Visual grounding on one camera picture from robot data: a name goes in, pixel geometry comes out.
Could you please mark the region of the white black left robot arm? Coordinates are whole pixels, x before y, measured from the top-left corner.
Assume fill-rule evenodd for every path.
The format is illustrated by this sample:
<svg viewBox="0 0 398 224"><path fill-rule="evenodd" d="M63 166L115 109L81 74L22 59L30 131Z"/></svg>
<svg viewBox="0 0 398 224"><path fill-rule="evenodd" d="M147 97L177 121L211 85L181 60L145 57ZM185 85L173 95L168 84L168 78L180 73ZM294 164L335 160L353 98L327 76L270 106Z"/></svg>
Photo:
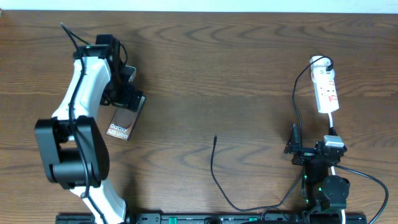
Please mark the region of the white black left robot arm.
<svg viewBox="0 0 398 224"><path fill-rule="evenodd" d="M136 120L146 97L133 84L136 68L120 57L124 46L99 34L73 53L74 73L66 95L49 119L39 119L35 137L45 175L70 190L89 215L57 215L56 223L135 223L136 216L109 177L109 152L96 124L100 106L113 105Z"/></svg>

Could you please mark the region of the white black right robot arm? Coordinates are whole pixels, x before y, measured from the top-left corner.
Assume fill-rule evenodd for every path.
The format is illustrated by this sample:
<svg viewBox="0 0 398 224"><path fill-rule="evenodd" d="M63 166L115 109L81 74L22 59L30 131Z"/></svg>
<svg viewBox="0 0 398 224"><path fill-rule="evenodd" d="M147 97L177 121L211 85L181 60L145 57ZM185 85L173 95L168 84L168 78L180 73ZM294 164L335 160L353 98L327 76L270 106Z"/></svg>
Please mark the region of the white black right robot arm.
<svg viewBox="0 0 398 224"><path fill-rule="evenodd" d="M291 127L284 153L293 155L293 165L303 167L302 194L308 206L303 216L307 219L311 215L340 213L346 208L350 183L329 173L329 169L340 162L346 151L342 138L333 128L313 147L303 147L297 126Z"/></svg>

